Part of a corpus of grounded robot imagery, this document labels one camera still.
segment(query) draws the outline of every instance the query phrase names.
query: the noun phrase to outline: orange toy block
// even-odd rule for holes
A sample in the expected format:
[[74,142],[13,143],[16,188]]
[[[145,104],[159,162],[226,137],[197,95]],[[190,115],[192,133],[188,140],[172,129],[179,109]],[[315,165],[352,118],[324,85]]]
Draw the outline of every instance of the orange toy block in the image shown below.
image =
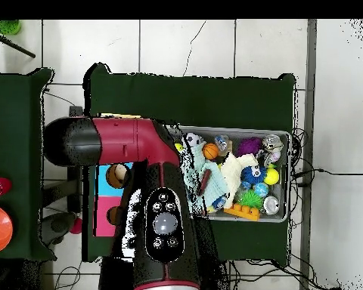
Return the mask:
[[252,221],[259,220],[259,210],[256,208],[252,208],[252,210],[250,210],[248,205],[240,205],[239,203],[236,203],[229,209],[223,209],[223,211],[226,214],[233,214],[234,216],[250,219]]

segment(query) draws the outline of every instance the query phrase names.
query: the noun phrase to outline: green tablecloth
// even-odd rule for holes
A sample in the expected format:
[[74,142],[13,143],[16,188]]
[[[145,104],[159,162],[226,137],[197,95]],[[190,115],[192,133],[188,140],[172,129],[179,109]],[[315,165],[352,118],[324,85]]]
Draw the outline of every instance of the green tablecloth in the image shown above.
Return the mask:
[[[237,77],[165,77],[146,74],[110,74],[95,64],[85,75],[91,95],[85,108],[92,115],[119,113],[161,119],[168,124],[292,131],[293,75],[279,79]],[[94,168],[90,170],[89,199],[94,199]],[[92,216],[92,201],[88,213]],[[286,265],[288,220],[275,223],[212,221],[222,260],[275,259]],[[85,236],[90,261],[108,256],[112,238]]]
[[0,196],[0,207],[10,216],[14,234],[0,258],[51,260],[52,251],[39,239],[41,187],[41,92],[52,75],[39,69],[31,75],[0,74],[0,177],[13,187]]

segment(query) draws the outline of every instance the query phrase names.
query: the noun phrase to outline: gray plastic bin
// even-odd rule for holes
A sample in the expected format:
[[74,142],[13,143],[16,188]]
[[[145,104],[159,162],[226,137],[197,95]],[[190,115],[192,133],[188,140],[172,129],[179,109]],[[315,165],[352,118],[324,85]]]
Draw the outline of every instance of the gray plastic bin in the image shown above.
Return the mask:
[[251,129],[234,129],[234,128],[211,128],[211,127],[190,127],[179,126],[171,128],[168,126],[169,133],[176,139],[181,140],[182,134],[192,132],[200,135],[207,143],[213,143],[214,137],[225,134],[233,142],[233,152],[236,156],[238,144],[244,138],[261,137],[268,134],[276,134],[280,137],[284,148],[281,151],[280,159],[275,163],[280,173],[280,180],[277,184],[269,186],[269,195],[275,196],[280,201],[280,210],[277,214],[266,215],[261,214],[259,221],[251,221],[246,218],[237,217],[232,214],[226,214],[223,210],[217,211],[215,214],[208,214],[210,220],[216,221],[249,221],[255,223],[273,222],[280,223],[287,219],[290,210],[290,151],[292,150],[291,136],[286,131],[264,131]]

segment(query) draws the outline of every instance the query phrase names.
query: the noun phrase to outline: pink box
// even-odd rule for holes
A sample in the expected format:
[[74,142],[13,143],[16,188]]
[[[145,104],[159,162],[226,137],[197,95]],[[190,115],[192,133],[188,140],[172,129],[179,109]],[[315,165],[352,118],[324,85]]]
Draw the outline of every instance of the pink box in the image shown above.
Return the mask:
[[98,196],[97,214],[97,229],[95,236],[97,237],[113,237],[116,226],[112,225],[107,220],[107,211],[112,207],[117,207],[121,203],[121,197],[116,196]]

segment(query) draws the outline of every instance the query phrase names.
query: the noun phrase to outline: gray button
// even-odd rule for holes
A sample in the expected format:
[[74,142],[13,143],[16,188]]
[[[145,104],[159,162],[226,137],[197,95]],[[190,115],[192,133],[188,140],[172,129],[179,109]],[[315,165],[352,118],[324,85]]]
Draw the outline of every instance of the gray button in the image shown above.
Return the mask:
[[164,245],[164,241],[161,238],[156,238],[154,240],[154,248],[160,249],[161,247],[163,247],[163,245]]
[[154,218],[154,232],[158,235],[169,235],[178,226],[178,220],[169,212],[162,212]]
[[166,204],[166,210],[169,210],[169,211],[174,211],[176,209],[176,205],[172,202],[168,202]]
[[161,210],[161,203],[159,203],[159,202],[154,203],[154,205],[152,206],[152,209],[155,212],[159,212]]
[[169,247],[177,247],[178,246],[178,240],[175,237],[171,237],[168,239],[168,246]]
[[168,199],[168,195],[167,195],[166,193],[161,193],[161,194],[159,195],[159,200],[160,200],[160,201],[165,202],[165,201],[167,201],[167,199]]

